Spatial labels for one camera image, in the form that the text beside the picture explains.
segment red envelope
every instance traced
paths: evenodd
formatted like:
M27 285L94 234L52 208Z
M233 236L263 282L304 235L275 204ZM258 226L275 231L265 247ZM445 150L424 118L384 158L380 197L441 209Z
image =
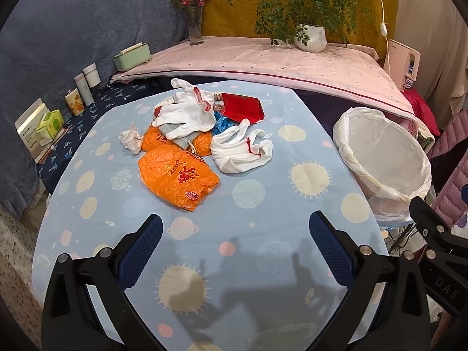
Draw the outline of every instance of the red envelope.
M249 96L234 95L223 92L221 94L224 102L224 116L240 123L248 119L251 124L259 123L265 118L260 100Z

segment blue gripper pad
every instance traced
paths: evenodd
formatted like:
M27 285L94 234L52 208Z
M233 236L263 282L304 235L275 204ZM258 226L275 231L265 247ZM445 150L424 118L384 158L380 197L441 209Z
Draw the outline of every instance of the blue gripper pad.
M328 222L319 212L314 212L309 219L310 234L336 282L351 290L355 280L353 261L333 233L330 222L325 221Z
M120 289L131 288L137 283L161 237L162 220L155 215L118 265L117 284Z

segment blue bedsheet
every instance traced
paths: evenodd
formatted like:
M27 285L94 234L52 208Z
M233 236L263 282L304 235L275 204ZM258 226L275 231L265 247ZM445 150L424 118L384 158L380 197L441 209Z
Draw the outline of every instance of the blue bedsheet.
M273 141L273 158L221 182L194 212L152 194L137 160L119 143L135 123L143 133L164 92L107 112L88 132L59 181L40 228L32 283L45 295L62 252L90 257L114 247L151 213L164 233L136 285L125 291L169 351L303 351L346 293L329 271L308 229L318 209L357 244L387 250L359 186L330 137L294 91L225 81L201 86L257 97L265 120L254 125ZM118 339L95 290L104 329ZM375 313L373 299L355 338Z

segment flower vase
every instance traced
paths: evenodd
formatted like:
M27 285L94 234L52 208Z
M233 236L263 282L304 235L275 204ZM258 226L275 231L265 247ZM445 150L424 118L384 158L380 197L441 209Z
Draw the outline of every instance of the flower vase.
M325 28L320 26L302 25L305 34L309 37L307 45L304 45L297 38L294 38L296 46L309 53L320 53L327 46L327 38L325 37Z
M196 6L186 14L187 27L189 28L189 39L191 45L203 43L201 24L202 24L201 6Z

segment yellow curtain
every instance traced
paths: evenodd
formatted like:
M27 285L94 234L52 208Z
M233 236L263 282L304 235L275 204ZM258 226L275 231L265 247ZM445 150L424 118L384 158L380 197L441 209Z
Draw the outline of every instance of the yellow curtain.
M203 13L203 35L258 37L253 30L257 20L257 3L258 0L235 0L231 6L226 0L210 0ZM398 0L383 0L383 3L388 37L392 38ZM369 21L368 15L364 14L365 7L370 8L373 23ZM349 42L370 46L377 50L380 58L384 58L387 44L380 33L381 22L381 0L362 0L359 3L356 35L350 35ZM329 34L327 40L330 43L341 42L339 38Z

